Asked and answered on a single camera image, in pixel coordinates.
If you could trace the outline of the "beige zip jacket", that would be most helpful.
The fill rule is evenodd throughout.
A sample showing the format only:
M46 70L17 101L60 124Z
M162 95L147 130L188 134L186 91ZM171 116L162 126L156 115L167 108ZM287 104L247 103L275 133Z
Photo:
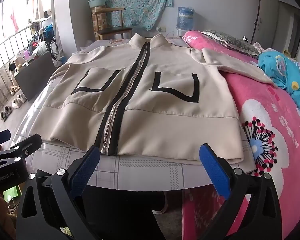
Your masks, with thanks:
M51 81L30 134L102 154L194 163L209 144L217 156L243 161L242 128L222 72L261 83L257 66L210 49L179 47L159 34L76 53Z

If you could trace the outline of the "green bag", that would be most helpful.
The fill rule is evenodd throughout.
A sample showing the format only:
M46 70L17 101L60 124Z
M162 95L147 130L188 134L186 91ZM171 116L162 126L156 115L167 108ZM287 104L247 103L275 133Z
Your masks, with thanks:
M17 198L20 196L21 191L18 185L3 192L3 198L7 203L9 203L13 198Z

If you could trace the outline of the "metal balcony railing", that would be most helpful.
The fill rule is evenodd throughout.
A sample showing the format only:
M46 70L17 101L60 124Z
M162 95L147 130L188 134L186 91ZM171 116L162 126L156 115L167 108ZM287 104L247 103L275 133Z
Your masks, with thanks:
M28 25L0 43L0 111L10 98L10 87L13 86L8 67L17 55L26 50L31 37L31 27Z

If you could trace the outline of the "dark grey cabinet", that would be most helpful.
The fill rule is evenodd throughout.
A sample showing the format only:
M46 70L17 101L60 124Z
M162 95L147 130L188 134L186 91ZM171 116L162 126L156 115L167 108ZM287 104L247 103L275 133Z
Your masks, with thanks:
M15 79L28 101L41 93L55 70L56 67L49 52L21 67L15 75Z

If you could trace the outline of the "patterned cardboard box stack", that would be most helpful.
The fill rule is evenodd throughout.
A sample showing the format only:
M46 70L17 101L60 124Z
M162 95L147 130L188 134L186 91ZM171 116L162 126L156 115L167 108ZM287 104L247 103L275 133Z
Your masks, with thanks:
M105 6L92 7L91 9L91 18L94 28L95 40L99 40L98 31L107 28L107 16L106 13L98 13L103 10Z

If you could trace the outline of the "turquoise cartoon cloth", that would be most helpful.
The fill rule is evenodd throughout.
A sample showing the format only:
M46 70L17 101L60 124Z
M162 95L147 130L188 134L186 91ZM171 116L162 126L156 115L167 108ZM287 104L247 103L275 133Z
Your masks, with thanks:
M276 50L266 50L258 56L258 66L275 85L290 95L300 110L299 64Z

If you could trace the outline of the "wooden chair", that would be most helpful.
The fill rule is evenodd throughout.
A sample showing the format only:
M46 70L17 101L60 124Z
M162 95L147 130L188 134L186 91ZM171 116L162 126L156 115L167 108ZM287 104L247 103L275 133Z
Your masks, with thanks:
M106 13L106 16L112 13L119 13L119 22L113 23L111 20L107 20L107 28L98 31L99 40L105 40L108 37L113 37L115 35L121 35L121 38L124 38L125 34L132 36L132 28L124 26L123 13L125 8L104 8L98 13Z

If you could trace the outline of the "teal plastic basin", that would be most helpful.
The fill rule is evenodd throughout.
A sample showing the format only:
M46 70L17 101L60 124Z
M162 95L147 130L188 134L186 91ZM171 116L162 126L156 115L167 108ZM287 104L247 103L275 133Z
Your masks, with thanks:
M89 0L88 1L89 7L102 7L105 6L106 0Z

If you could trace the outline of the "grey patterned pillow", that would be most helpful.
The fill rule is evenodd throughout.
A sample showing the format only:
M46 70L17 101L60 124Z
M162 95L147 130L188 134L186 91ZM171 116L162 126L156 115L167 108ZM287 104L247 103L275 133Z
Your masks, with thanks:
M258 59L260 53L257 51L257 49L243 39L238 39L229 34L218 32L216 30L205 30L201 31L201 33L225 48Z

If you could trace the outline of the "white water dispenser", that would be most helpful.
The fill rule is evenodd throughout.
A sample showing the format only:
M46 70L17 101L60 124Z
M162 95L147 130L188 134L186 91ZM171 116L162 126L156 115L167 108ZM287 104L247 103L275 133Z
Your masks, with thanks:
M188 32L188 30L175 29L174 37L182 38L187 32Z

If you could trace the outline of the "blue water bottle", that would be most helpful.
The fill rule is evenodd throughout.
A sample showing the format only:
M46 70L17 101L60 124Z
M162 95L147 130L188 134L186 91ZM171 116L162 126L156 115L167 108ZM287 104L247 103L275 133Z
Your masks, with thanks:
M192 7L179 7L176 28L189 31L193 29L194 9Z

